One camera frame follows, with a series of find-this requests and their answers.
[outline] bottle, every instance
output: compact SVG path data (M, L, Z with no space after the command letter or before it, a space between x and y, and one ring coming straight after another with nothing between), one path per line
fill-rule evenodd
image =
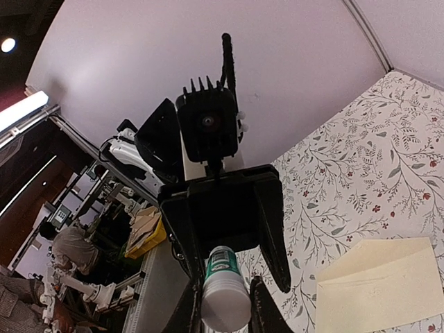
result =
M217 332L234 332L250 321L250 296L236 254L227 246L217 246L210 253L201 316L204 324Z

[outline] bottle label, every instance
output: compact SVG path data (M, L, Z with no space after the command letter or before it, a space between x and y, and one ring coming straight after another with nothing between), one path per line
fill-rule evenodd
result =
M232 271L241 275L237 266L236 254L230 250L221 249L215 251L208 260L207 277L220 272L220 271Z

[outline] yellow box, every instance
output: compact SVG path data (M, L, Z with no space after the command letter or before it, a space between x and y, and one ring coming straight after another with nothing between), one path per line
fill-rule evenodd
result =
M157 223L154 233L145 239L144 243L140 247L134 247L125 252L126 258L137 259L141 255L147 253L150 249L154 248L158 244L162 243L167 238L167 232L165 231L162 218Z

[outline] round light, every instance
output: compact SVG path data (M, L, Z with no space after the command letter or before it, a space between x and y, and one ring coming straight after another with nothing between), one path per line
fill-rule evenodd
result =
M1 50L4 53L11 52L15 47L15 39L14 38L6 38L3 43L1 43Z

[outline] floral pattern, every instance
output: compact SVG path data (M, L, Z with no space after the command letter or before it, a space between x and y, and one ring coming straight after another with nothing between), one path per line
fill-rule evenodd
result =
M430 237L444 278L443 95L391 72L274 162L291 291L279 291L258 249L238 259L294 332L314 332L316 273L363 238ZM444 333L444 317L382 332Z

